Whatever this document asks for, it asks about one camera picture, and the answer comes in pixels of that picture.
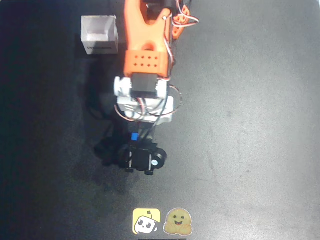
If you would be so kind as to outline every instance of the white box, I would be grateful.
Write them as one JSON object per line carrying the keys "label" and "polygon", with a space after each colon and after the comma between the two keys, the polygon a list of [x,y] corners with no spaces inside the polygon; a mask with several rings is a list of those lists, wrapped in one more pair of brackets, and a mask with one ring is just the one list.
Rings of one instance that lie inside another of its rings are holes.
{"label": "white box", "polygon": [[88,55],[117,54],[116,16],[81,16],[81,42]]}

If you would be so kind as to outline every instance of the black cable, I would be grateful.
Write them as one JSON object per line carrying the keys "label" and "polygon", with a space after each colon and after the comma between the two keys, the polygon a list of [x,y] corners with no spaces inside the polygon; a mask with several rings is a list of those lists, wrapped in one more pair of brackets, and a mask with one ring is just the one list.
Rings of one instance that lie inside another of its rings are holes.
{"label": "black cable", "polygon": [[161,100],[159,102],[159,104],[157,106],[155,106],[152,110],[148,110],[147,108],[145,108],[145,113],[146,114],[149,114],[149,115],[152,115],[150,112],[154,112],[155,110],[157,110],[163,103],[164,103],[165,100]]}
{"label": "black cable", "polygon": [[152,125],[152,127],[149,128],[149,130],[146,132],[146,134],[144,135],[143,138],[142,138],[142,134],[141,134],[140,140],[138,139],[138,144],[139,144],[139,145],[141,145],[141,144],[147,139],[147,137],[150,135],[150,133],[152,132],[152,130],[157,126],[157,124],[158,124],[158,122],[160,121],[162,115],[164,114],[164,111],[166,110],[168,98],[169,98],[169,84],[167,84],[167,87],[166,87],[166,98],[165,98],[165,100],[164,100],[163,108],[162,108],[159,116],[157,117],[156,121],[154,122],[154,124]]}
{"label": "black cable", "polygon": [[[156,121],[154,122],[154,124],[152,125],[152,127],[150,127],[146,134],[141,134],[139,137],[138,137],[138,140],[137,140],[137,148],[135,149],[135,152],[138,151],[141,147],[141,145],[144,143],[144,141],[147,139],[147,137],[150,135],[150,133],[152,132],[152,130],[157,126],[158,122],[160,121],[162,115],[164,114],[164,111],[166,110],[166,106],[167,106],[167,102],[168,102],[168,98],[169,98],[169,84],[167,85],[166,87],[166,98],[164,100],[164,104],[163,104],[163,108],[159,114],[159,116],[157,117]],[[132,160],[132,157],[133,157],[134,153],[132,153],[131,157],[129,157],[129,159],[127,160],[127,162],[130,162]]]}

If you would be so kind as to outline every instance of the wire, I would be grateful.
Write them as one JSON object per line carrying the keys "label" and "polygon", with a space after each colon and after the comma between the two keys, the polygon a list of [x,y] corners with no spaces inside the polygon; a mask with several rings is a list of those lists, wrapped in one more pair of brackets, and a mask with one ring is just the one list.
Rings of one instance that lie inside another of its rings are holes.
{"label": "wire", "polygon": [[166,98],[164,100],[164,104],[163,104],[163,108],[159,114],[159,116],[157,116],[157,119],[156,121],[154,122],[154,124],[152,125],[152,127],[149,128],[149,130],[146,132],[146,134],[143,136],[143,134],[140,135],[140,140],[138,139],[138,144],[142,144],[146,139],[147,137],[150,135],[150,133],[152,132],[152,130],[157,126],[158,122],[160,121],[161,119],[161,116],[163,116],[164,114],[164,111],[166,110],[166,106],[167,106],[167,103],[168,103],[168,98],[169,98],[169,85],[167,86],[166,88]]}
{"label": "wire", "polygon": [[121,118],[123,118],[124,120],[127,120],[127,121],[129,121],[129,122],[134,122],[134,121],[135,121],[133,118],[129,118],[129,117],[123,116],[123,115],[119,112],[117,105],[114,105],[114,109],[115,109],[115,112],[116,112]]}
{"label": "wire", "polygon": [[181,10],[181,7],[180,7],[180,3],[179,3],[179,0],[175,0],[176,2],[176,6],[178,7],[179,9],[179,12],[181,15],[183,15],[184,17],[186,17],[187,19],[190,19],[190,20],[193,20],[194,22],[190,22],[190,23],[187,23],[187,24],[181,24],[179,22],[176,22],[176,21],[172,21],[172,25],[177,27],[177,28],[186,28],[186,27],[191,27],[191,26],[194,26],[196,24],[198,24],[200,21],[198,18],[196,18],[195,16],[188,16],[186,14],[184,14]]}
{"label": "wire", "polygon": [[171,64],[171,69],[174,67],[174,61],[175,61],[175,58],[174,58],[174,55],[172,53],[172,50],[169,46],[169,43],[168,43],[168,40],[167,40],[167,37],[166,37],[166,34],[164,34],[164,45],[166,47],[166,50],[170,56],[170,64]]}
{"label": "wire", "polygon": [[129,122],[138,122],[139,120],[141,120],[141,119],[145,116],[145,114],[146,114],[146,106],[145,106],[144,101],[143,101],[142,98],[136,98],[135,100],[139,103],[139,105],[140,105],[140,110],[141,110],[141,115],[140,115],[140,117],[139,117],[138,119],[133,119],[133,118],[130,118],[130,117],[123,116],[123,115],[119,112],[117,105],[114,105],[115,112],[116,112],[121,118],[123,118],[124,120],[127,120],[127,121],[129,121]]}
{"label": "wire", "polygon": [[182,93],[181,93],[181,91],[180,91],[176,86],[174,86],[174,85],[170,85],[169,87],[172,88],[172,89],[174,89],[174,90],[179,94],[179,96],[180,96],[180,102],[179,102],[178,107],[177,107],[175,110],[173,110],[173,111],[171,111],[171,112],[168,112],[168,113],[166,113],[166,114],[156,115],[156,114],[153,114],[153,113],[148,112],[149,115],[152,115],[152,116],[155,116],[155,117],[162,117],[162,116],[166,116],[166,115],[170,115],[170,114],[174,114],[174,113],[178,112],[179,108],[182,106],[182,103],[183,103]]}
{"label": "wire", "polygon": [[137,98],[136,99],[140,105],[140,109],[141,109],[141,117],[145,115],[145,110],[146,110],[146,107],[145,107],[145,104],[144,104],[144,101],[142,100],[142,98]]}
{"label": "wire", "polygon": [[164,103],[164,99],[162,99],[159,103],[158,103],[158,105],[157,106],[155,106],[152,110],[145,110],[145,113],[146,114],[149,114],[150,112],[154,112],[154,111],[156,111],[156,109],[158,109],[162,104]]}

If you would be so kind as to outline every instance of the white cable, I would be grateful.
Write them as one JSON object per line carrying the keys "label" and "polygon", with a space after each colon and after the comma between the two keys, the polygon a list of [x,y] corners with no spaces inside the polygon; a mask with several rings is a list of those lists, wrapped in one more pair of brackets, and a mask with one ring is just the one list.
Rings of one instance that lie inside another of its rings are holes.
{"label": "white cable", "polygon": [[184,14],[184,13],[182,12],[181,7],[180,7],[179,0],[175,0],[175,2],[176,2],[176,6],[177,6],[178,9],[179,9],[179,12],[180,12],[183,16],[185,16],[187,19],[193,20],[194,22],[187,23],[187,24],[181,24],[181,23],[179,23],[179,22],[176,23],[175,21],[173,21],[173,22],[172,22],[172,25],[173,25],[173,26],[175,26],[175,27],[177,27],[177,28],[186,28],[186,27],[194,26],[194,25],[196,25],[196,24],[199,23],[199,19],[198,19],[198,18],[196,18],[196,17],[194,17],[194,16],[188,16],[188,15],[186,15],[186,14]]}
{"label": "white cable", "polygon": [[164,44],[165,44],[166,50],[167,50],[167,52],[168,52],[168,54],[170,56],[170,63],[171,63],[171,68],[172,68],[173,65],[174,65],[174,60],[175,60],[174,59],[174,55],[173,55],[173,53],[172,53],[172,51],[171,51],[171,49],[169,47],[169,43],[168,43],[166,35],[164,35],[163,39],[164,39]]}
{"label": "white cable", "polygon": [[127,120],[127,121],[129,121],[129,122],[134,122],[134,121],[135,121],[135,120],[132,119],[132,118],[123,116],[123,115],[119,112],[119,110],[118,110],[118,108],[117,108],[117,105],[114,105],[114,109],[115,109],[115,112],[116,112],[121,118],[123,118],[124,120]]}
{"label": "white cable", "polygon": [[[178,93],[178,95],[179,95],[179,97],[180,97],[180,103],[179,103],[178,107],[177,107],[175,110],[173,110],[173,111],[171,111],[171,112],[168,112],[168,113],[165,113],[165,114],[162,114],[162,115],[161,115],[162,117],[163,117],[163,116],[166,116],[166,115],[170,115],[170,114],[176,113],[176,112],[179,110],[179,108],[182,106],[182,103],[183,103],[183,97],[182,97],[182,93],[180,92],[180,90],[179,90],[176,86],[174,86],[174,85],[169,85],[169,87],[172,88],[172,89],[174,89],[174,90]],[[155,116],[155,117],[159,117],[159,115],[152,113],[152,112],[157,111],[156,109],[157,109],[157,107],[154,108],[154,109],[151,110],[151,111],[148,111],[147,113],[148,113],[149,115],[152,115],[152,116]]]}

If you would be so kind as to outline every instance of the yellow sticker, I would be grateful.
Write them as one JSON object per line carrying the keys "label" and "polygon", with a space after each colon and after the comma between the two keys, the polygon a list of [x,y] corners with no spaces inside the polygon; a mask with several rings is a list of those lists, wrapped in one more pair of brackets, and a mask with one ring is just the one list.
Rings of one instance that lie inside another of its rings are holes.
{"label": "yellow sticker", "polygon": [[166,216],[163,231],[170,235],[191,235],[193,230],[190,213],[183,208],[172,209]]}
{"label": "yellow sticker", "polygon": [[158,230],[160,210],[156,208],[136,208],[133,211],[132,231],[134,234],[150,234]]}

